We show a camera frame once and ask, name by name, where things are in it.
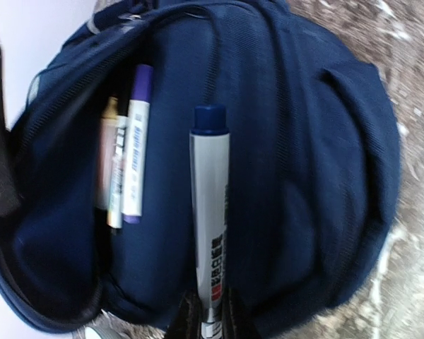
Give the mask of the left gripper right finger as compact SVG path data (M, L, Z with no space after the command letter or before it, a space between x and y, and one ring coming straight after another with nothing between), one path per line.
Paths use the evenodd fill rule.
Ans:
M223 296L222 323L224 338L260 338L260 334L236 289L228 288Z

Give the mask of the black white marker front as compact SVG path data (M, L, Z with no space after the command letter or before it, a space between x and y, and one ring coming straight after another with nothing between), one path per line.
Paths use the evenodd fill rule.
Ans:
M112 234L116 235L122 228L122 177L124 161L124 144L127 126L127 108L125 99L117 99L117 122L114 137L114 153L112 157L112 173L110 177L110 198L107 210L107 224Z

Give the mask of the navy blue student backpack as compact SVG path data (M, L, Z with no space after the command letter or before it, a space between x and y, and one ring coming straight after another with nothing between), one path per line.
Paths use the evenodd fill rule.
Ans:
M113 235L95 205L100 122L112 96L128 120L140 64L153 67L142 216ZM6 128L20 206L0 215L0 293L30 326L68 333L109 311L167 331L197 292L199 105L226 108L224 294L237 290L260 338L362 285L400 182L377 68L284 1L120 1L65 41Z

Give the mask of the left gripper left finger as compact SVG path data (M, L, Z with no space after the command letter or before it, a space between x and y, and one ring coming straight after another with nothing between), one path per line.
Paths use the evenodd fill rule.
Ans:
M201 301L197 292L184 294L176 317L169 325L165 339L199 339L201 337Z

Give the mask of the blue marker pen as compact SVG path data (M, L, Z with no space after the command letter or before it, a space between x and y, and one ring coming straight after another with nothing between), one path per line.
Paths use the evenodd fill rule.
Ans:
M153 81L153 67L136 67L128 108L124 144L122 215L129 224L137 224L142 216L146 143Z

